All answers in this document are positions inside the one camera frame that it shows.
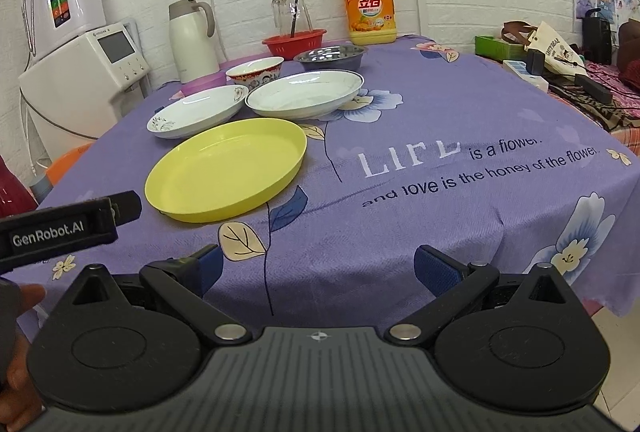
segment orange label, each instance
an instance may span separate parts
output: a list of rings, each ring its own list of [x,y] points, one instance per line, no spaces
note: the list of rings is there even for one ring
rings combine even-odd
[[[350,32],[394,30],[394,0],[344,0]]]

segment purple tablecloth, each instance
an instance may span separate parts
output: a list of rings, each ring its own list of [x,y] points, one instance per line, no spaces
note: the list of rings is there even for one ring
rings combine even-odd
[[[384,327],[432,298],[414,264],[429,244],[503,272],[550,261],[581,298],[626,313],[640,293],[638,158],[495,64],[418,43],[369,48],[364,89],[305,121],[303,167],[268,207],[190,225],[143,199],[139,221],[118,229],[116,243],[75,253],[70,271],[56,274],[51,260],[9,278],[44,283],[50,311],[89,263],[132,273],[219,243],[223,272],[206,300],[248,326]],[[301,70],[283,66],[285,75]],[[144,198],[149,171],[177,143],[145,125],[176,90],[155,92],[98,140],[46,205],[126,189]]]

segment yellow plate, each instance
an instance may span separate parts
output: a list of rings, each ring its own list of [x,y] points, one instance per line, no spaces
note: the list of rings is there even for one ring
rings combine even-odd
[[[212,223],[266,203],[300,170],[306,136],[272,118],[214,127],[178,145],[146,178],[151,206],[178,221]]]

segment white thermos jug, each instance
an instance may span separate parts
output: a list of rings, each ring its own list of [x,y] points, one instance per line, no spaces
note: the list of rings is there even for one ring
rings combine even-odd
[[[212,38],[215,29],[207,3],[181,0],[169,5],[169,42],[183,84],[220,70]]]

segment human hand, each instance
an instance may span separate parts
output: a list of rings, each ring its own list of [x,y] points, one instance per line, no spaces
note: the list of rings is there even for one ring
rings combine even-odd
[[[22,301],[20,314],[30,310],[45,296],[40,284],[20,286]],[[29,341],[17,332],[14,359],[6,370],[7,385],[0,392],[0,424],[5,424],[7,432],[17,432],[36,419],[42,410],[42,403],[27,372],[27,351]]]

